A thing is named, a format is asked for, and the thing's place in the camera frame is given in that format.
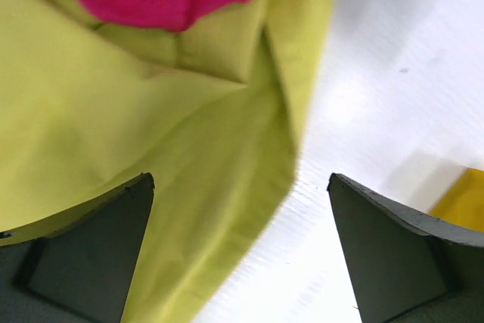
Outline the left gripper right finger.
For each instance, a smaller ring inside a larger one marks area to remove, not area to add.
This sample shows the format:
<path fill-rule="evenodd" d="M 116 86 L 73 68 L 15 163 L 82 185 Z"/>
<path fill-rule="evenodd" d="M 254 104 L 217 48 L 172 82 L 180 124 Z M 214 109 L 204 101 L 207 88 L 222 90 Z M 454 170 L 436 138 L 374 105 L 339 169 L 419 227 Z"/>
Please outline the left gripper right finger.
<path fill-rule="evenodd" d="M 483 234 L 339 173 L 327 191 L 364 323 L 481 322 Z"/>

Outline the yellow-green cloth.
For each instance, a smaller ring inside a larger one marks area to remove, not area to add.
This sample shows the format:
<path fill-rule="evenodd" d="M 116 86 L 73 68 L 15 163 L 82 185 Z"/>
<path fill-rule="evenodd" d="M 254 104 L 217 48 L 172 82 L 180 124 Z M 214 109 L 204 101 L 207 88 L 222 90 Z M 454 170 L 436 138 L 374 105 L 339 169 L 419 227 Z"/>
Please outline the yellow-green cloth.
<path fill-rule="evenodd" d="M 191 321 L 292 187 L 333 8 L 251 0 L 169 33 L 1 0 L 2 245 L 151 174 L 123 321 Z"/>

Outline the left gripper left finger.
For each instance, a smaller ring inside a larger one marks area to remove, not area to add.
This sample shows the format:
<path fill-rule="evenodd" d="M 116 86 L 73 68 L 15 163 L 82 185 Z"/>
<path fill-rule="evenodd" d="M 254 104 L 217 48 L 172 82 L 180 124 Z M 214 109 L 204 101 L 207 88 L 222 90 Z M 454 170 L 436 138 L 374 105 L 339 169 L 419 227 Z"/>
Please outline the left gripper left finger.
<path fill-rule="evenodd" d="M 3 322 L 119 322 L 154 201 L 154 178 L 60 213 L 73 222 L 1 233 Z"/>

